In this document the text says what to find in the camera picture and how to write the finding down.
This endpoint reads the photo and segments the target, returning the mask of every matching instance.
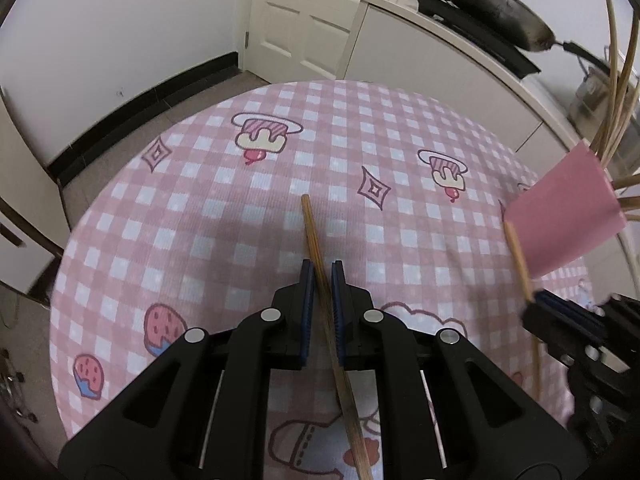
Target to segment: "pink tablecloth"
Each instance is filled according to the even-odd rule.
[[[412,328],[459,329],[530,390],[530,336],[501,215],[535,179],[479,124],[373,84],[272,85],[183,120],[120,171],[66,248],[50,357],[67,434],[186,328],[235,327],[297,279],[303,193],[327,268],[343,260],[348,282]],[[581,261],[539,285],[588,295]],[[558,419],[571,409],[563,370],[543,359],[542,405]],[[353,383],[381,478],[374,378]],[[316,331],[308,368],[272,375],[265,478],[355,478],[338,414]]]

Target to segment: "cartoon print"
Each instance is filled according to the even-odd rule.
[[[420,150],[418,158],[428,166],[431,166],[433,181],[444,188],[444,192],[451,202],[455,202],[460,198],[460,191],[466,189],[465,179],[462,175],[469,171],[464,162],[449,155],[429,150]]]
[[[371,471],[382,476],[382,448],[378,436],[362,426]],[[336,475],[339,480],[356,479],[353,452],[347,439],[342,416],[328,424],[306,420],[288,420],[271,433],[269,456],[294,471],[313,475]]]
[[[163,303],[151,305],[145,314],[145,348],[158,357],[187,330],[180,314]]]
[[[287,143],[287,135],[298,134],[302,124],[281,117],[241,113],[231,118],[242,131],[236,135],[236,146],[244,150],[245,164],[263,160],[267,152],[280,153]]]
[[[451,327],[467,336],[465,325],[453,318],[442,321],[437,315],[411,309],[400,301],[382,306],[414,330],[436,333]],[[382,443],[380,442],[380,410],[376,390],[376,375],[372,370],[350,372],[360,425],[367,448],[369,463],[375,477],[382,476]],[[268,443],[268,453],[276,462],[305,474],[335,475],[339,480],[357,478],[353,453],[349,445],[344,421],[337,416],[329,423],[311,420],[288,420],[275,428]]]
[[[74,379],[80,395],[91,400],[100,400],[104,386],[104,371],[97,358],[80,354],[74,361]]]
[[[359,195],[371,200],[382,211],[382,205],[389,191],[391,191],[389,186],[370,174],[367,168],[362,167],[362,184],[358,188]]]
[[[142,154],[142,160],[148,164],[153,173],[156,166],[171,154],[172,151],[162,142],[162,137],[158,137]]]

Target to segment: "cable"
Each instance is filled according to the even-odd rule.
[[[0,310],[0,320],[5,328],[9,330],[13,330],[18,325],[18,311],[20,309],[20,294],[15,295],[15,308],[14,308],[14,322],[11,325],[7,325],[4,320],[4,315],[2,314],[2,310]]]

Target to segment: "frying pan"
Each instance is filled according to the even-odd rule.
[[[475,19],[483,22],[505,40],[530,52],[560,45],[609,75],[609,65],[573,41],[560,43],[549,26],[520,0],[450,0]]]

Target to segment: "diamond pattern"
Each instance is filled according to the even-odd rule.
[[[164,145],[164,142],[162,142],[162,136],[160,136],[142,154],[142,160],[148,164],[151,173],[153,173],[158,164],[171,154],[172,151]]]
[[[389,186],[370,174],[369,171],[367,171],[367,168],[364,166],[362,167],[362,184],[360,184],[358,194],[371,200],[380,208],[380,211],[382,211],[386,194],[389,193],[389,191],[391,191]]]

